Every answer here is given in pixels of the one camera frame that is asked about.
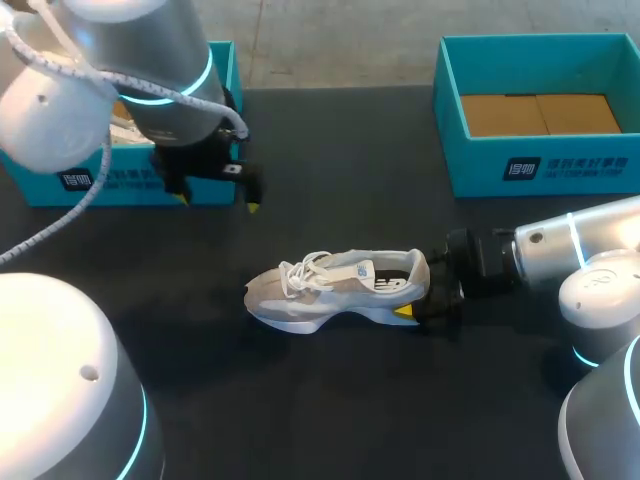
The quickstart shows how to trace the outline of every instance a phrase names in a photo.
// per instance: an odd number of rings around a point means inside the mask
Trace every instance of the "teal box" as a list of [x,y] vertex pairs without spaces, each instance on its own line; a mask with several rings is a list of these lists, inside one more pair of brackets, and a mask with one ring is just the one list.
[[[622,134],[471,137],[461,95],[603,94]],[[640,192],[640,55],[626,34],[444,37],[433,107],[456,197]]]
[[[242,111],[242,85],[238,71],[238,63],[233,42],[210,43],[215,66],[220,81],[231,91],[238,111]],[[172,206],[182,205],[172,195],[165,193],[162,180],[156,176],[149,158],[153,147],[149,145],[113,146],[112,166],[109,180],[103,190],[95,198],[95,206]],[[78,165],[75,170],[84,174],[87,170],[96,177],[100,168],[102,149],[96,151],[87,161]],[[234,146],[232,158],[238,159],[238,147]],[[58,175],[33,173],[0,151],[0,161],[7,173],[13,178],[32,207],[71,207],[80,201],[86,193],[81,185],[74,186],[63,183]],[[230,205],[235,198],[235,185],[231,182],[220,182],[199,178],[189,179],[193,192],[194,205]]]

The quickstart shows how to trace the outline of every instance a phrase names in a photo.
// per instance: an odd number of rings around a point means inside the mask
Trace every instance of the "shoelace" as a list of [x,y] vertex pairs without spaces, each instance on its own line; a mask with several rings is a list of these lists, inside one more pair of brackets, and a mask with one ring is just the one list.
[[295,265],[288,262],[280,262],[278,268],[280,269],[282,292],[285,297],[294,298],[298,293],[307,289],[324,292],[333,290],[333,287],[322,285],[322,283],[329,282],[329,279],[326,278],[327,270],[313,263],[318,257],[325,255],[331,254],[329,252],[313,252],[304,257],[302,262],[298,262]]

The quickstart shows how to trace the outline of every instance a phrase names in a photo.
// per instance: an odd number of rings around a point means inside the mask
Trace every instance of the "box logo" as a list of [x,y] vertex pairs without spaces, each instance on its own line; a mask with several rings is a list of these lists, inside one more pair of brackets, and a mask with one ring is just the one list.
[[86,192],[93,185],[93,177],[88,168],[72,168],[58,173],[60,183],[67,192]]
[[540,157],[514,157],[507,162],[502,180],[533,180],[538,173]]

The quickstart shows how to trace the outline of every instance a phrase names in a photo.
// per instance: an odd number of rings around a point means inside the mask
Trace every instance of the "shoe tongue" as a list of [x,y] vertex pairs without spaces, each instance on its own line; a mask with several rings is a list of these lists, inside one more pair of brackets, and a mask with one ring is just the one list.
[[354,265],[344,267],[328,268],[327,274],[322,276],[327,278],[329,283],[357,278],[364,286],[370,289],[373,289],[376,283],[376,270],[371,260],[363,260]]

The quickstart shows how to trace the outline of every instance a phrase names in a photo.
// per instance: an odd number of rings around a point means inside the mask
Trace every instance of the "white sneaker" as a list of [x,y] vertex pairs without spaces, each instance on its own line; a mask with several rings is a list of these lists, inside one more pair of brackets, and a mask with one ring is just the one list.
[[415,249],[314,252],[295,265],[280,263],[247,288],[244,303],[249,313],[285,332],[313,333],[342,312],[387,325],[417,325],[394,310],[426,295],[429,266]]

